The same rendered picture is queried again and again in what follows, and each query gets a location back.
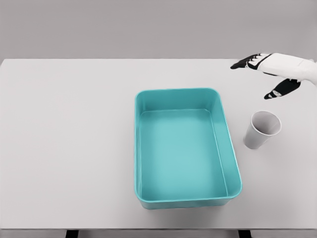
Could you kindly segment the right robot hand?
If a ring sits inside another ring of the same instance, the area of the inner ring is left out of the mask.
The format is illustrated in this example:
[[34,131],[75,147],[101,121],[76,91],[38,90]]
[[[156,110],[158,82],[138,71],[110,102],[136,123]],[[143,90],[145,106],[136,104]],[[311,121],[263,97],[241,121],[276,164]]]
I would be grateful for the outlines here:
[[303,58],[280,54],[258,53],[234,63],[230,68],[249,68],[271,76],[284,78],[274,89],[264,96],[265,100],[285,96],[297,90],[303,80],[301,64]]

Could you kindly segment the white paper cup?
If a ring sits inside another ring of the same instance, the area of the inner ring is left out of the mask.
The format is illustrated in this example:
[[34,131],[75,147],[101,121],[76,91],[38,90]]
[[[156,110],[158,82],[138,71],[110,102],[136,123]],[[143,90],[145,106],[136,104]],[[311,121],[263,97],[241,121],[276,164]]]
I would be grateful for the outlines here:
[[271,137],[279,134],[282,123],[278,116],[269,111],[257,111],[251,115],[243,142],[249,149],[258,149]]

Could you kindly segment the teal rectangular basket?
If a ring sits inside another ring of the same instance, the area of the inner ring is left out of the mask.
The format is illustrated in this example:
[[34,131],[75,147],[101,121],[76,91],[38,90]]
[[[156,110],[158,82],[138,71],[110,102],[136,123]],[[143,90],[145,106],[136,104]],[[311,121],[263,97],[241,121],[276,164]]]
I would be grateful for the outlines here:
[[135,97],[134,190],[145,209],[222,206],[243,183],[220,94],[144,90]]

